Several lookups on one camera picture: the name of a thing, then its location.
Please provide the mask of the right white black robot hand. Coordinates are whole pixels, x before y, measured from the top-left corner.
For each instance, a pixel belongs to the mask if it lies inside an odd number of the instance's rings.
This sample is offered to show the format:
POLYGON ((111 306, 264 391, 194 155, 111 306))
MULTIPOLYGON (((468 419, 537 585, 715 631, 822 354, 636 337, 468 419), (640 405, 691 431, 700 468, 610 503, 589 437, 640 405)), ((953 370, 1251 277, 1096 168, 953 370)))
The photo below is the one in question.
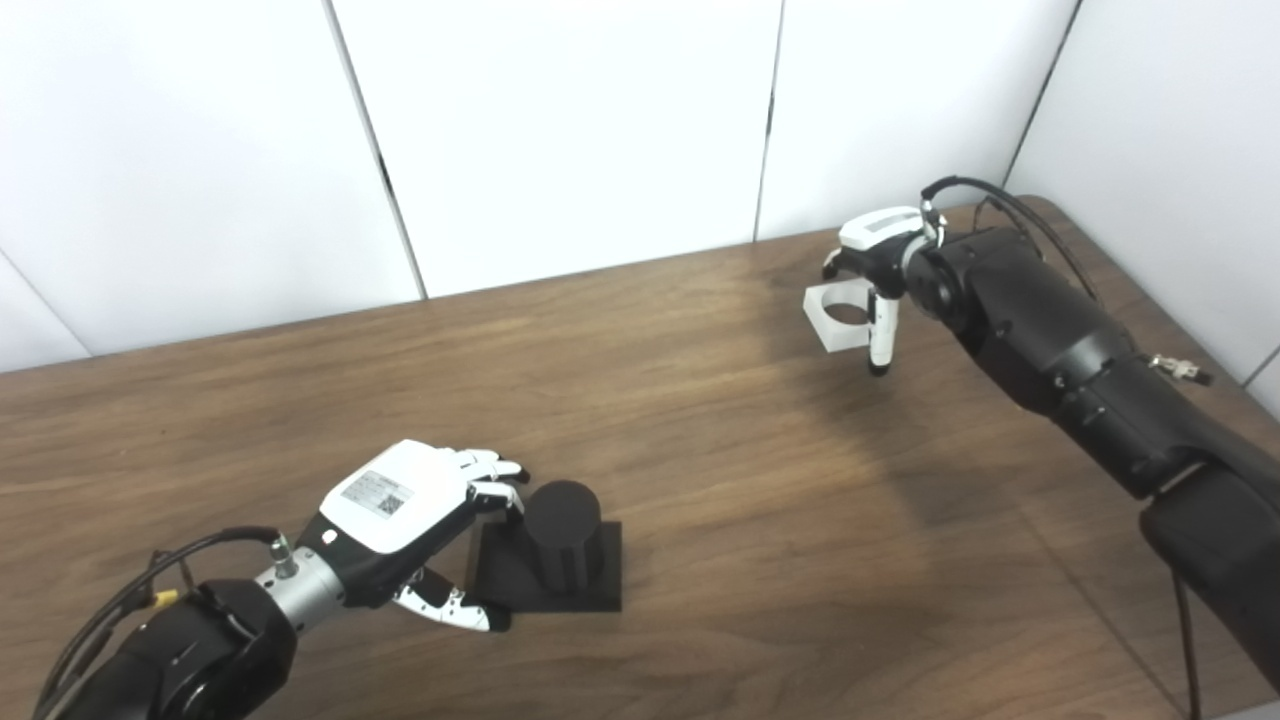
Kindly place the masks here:
POLYGON ((908 295, 908 264, 916 252, 940 245, 945 224, 945 220, 931 222, 919 208, 869 211, 840 228, 838 247, 823 261, 823 281, 832 281, 844 272, 870 283, 867 295, 868 366, 874 377, 888 374, 892 365, 899 306, 908 295))

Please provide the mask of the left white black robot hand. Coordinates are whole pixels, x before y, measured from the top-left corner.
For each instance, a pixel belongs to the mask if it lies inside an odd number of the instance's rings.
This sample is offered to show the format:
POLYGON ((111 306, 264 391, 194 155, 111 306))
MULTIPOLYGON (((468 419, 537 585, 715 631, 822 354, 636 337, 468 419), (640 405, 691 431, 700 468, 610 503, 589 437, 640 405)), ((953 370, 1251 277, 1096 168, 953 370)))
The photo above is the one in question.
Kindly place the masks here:
POLYGON ((522 521, 517 488, 529 480, 521 464, 492 450, 402 439, 326 493, 298 548, 328 568, 343 609, 397 603, 435 623, 504 633, 509 611, 476 600, 428 564, 481 515, 522 521))

